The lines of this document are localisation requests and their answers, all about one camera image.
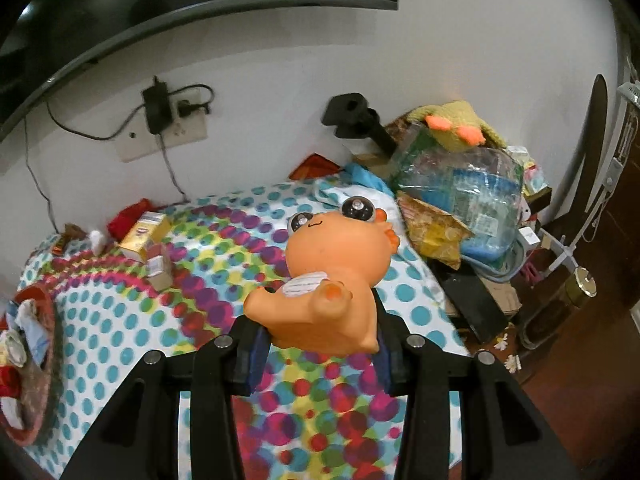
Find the brass round container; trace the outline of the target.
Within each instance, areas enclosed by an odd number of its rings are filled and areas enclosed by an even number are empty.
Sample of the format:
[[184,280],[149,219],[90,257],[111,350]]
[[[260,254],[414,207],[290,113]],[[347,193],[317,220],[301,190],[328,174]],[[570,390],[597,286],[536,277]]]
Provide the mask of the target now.
[[522,317],[521,345],[529,351],[545,344],[588,300],[597,296],[594,276],[583,266],[578,266],[565,282],[535,307],[532,313]]

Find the small candy wrapper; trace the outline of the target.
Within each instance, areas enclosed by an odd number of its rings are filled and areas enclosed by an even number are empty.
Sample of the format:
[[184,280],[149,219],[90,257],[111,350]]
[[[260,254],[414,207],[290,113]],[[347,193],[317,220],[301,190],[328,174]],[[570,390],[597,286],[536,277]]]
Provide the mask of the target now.
[[63,232],[51,247],[51,254],[55,257],[61,257],[64,255],[66,247],[72,240],[84,240],[86,237],[87,232],[81,229],[80,226],[76,226],[76,224],[73,223],[66,223]]

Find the red round tray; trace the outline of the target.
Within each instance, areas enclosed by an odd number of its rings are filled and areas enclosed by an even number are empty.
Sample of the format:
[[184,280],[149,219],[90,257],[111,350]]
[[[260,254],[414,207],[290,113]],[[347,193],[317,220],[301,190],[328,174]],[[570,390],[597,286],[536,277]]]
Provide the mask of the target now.
[[26,448],[38,442],[50,426],[58,397],[54,392],[54,384],[61,364],[61,331],[58,327],[58,315],[46,286],[29,285],[17,292],[14,300],[18,304],[25,300],[35,301],[36,317],[48,340],[42,364],[38,365],[32,356],[28,356],[25,366],[18,370],[22,380],[20,408],[24,428],[11,427],[6,416],[1,415],[1,427],[6,430],[9,438],[15,444]]

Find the red packet by wall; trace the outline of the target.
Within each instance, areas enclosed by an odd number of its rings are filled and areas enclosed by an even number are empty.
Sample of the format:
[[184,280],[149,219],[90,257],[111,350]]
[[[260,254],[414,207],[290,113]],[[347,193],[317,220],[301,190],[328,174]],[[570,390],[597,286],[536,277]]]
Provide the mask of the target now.
[[337,174],[342,167],[332,160],[314,153],[306,157],[289,175],[291,181],[317,179]]

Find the black power adapter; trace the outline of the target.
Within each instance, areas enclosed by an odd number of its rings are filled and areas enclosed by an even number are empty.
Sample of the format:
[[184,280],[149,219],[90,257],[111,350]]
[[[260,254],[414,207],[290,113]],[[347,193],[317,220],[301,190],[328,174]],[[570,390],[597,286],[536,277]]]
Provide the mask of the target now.
[[158,136],[174,122],[167,84],[154,77],[142,91],[142,100],[149,133]]

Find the yellow crochet duck toy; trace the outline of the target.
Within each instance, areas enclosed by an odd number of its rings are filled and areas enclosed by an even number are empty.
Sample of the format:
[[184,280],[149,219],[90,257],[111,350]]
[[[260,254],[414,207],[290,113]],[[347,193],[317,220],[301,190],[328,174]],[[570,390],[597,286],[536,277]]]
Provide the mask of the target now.
[[466,101],[419,106],[407,114],[407,120],[426,125],[437,143],[451,153],[463,153],[479,146],[506,148],[503,137]]

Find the light blue towel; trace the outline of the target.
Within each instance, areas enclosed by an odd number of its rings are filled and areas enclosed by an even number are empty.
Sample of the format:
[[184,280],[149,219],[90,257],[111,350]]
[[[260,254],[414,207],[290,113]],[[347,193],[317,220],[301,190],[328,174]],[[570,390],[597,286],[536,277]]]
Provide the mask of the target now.
[[26,299],[17,309],[15,323],[25,336],[26,344],[34,363],[42,367],[49,347],[49,333],[38,320],[35,300]]

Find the red sock on bed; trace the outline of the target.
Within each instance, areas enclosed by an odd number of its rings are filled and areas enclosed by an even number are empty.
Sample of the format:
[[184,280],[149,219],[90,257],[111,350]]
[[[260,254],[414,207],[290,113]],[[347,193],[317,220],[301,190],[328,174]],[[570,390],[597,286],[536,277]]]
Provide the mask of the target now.
[[137,203],[127,206],[107,223],[108,234],[116,242],[121,242],[142,217],[142,214],[148,211],[156,211],[156,206],[147,198],[142,198]]

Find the small brown white box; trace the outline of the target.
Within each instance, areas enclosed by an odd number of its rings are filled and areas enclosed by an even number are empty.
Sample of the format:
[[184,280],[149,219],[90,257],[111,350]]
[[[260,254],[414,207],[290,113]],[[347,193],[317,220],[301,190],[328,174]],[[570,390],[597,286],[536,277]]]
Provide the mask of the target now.
[[146,280],[152,289],[162,292],[172,286],[172,262],[167,249],[163,244],[151,246],[146,254],[145,263]]

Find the black clamp mount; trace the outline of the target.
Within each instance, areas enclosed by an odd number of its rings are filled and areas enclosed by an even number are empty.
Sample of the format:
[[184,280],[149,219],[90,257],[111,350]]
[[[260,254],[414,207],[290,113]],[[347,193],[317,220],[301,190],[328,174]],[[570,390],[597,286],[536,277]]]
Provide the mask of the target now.
[[398,143],[382,126],[378,112],[357,92],[332,96],[320,122],[326,127],[334,127],[337,139],[370,139],[387,158],[398,147]]

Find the clear plastic bag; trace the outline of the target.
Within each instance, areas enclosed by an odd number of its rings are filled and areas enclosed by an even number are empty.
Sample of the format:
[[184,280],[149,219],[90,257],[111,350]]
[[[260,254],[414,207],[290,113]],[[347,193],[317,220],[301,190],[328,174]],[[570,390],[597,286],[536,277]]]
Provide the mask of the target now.
[[413,124],[390,159],[388,186],[464,223],[473,233],[461,244],[465,257],[495,262],[516,239],[523,167],[503,150],[450,152]]

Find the yellow medicine box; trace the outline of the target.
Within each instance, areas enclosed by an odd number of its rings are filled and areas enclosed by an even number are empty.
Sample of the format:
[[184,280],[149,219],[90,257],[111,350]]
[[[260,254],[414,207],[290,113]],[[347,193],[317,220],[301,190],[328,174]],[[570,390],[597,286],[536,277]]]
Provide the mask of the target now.
[[160,244],[169,231],[170,222],[166,214],[145,211],[118,247],[127,259],[145,262],[150,248]]

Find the orange rubber toy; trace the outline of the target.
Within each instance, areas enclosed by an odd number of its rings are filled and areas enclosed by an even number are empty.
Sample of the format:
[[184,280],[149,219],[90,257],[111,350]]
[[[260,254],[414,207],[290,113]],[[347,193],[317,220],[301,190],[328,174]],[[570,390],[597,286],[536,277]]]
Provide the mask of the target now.
[[294,214],[288,229],[290,278],[274,292],[250,292],[244,315],[279,348],[328,356],[378,352],[373,289],[400,245],[386,212],[352,196],[336,211]]

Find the polka dot bed sheet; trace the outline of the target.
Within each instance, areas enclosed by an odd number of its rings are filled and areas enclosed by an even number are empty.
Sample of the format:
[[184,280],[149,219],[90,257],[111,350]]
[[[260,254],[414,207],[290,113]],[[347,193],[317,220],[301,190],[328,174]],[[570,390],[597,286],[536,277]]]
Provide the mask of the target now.
[[[41,243],[23,286],[47,287],[60,323],[52,425],[27,454],[59,477],[108,398],[144,352],[181,354],[228,332],[247,294],[288,279],[288,219],[367,197],[393,224],[390,193],[367,178],[336,174],[210,196],[169,207],[164,243],[172,285],[158,292],[143,266],[115,248],[93,255],[73,243],[55,257]],[[367,356],[333,359],[272,349],[255,392],[233,402],[251,479],[388,479],[400,449],[406,402],[386,396]]]

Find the white wall socket plate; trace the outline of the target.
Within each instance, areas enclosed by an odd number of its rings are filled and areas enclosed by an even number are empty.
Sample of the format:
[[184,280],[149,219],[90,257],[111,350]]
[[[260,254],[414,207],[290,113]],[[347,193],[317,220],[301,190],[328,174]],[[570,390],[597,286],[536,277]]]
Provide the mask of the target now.
[[139,112],[124,132],[115,141],[115,152],[122,162],[133,162],[145,156],[160,151],[160,139],[164,140],[165,148],[175,148],[207,139],[206,114],[197,110],[187,118],[178,116],[176,104],[186,99],[191,102],[204,102],[204,90],[191,90],[181,96],[170,98],[174,122],[158,136],[149,133],[144,112]]

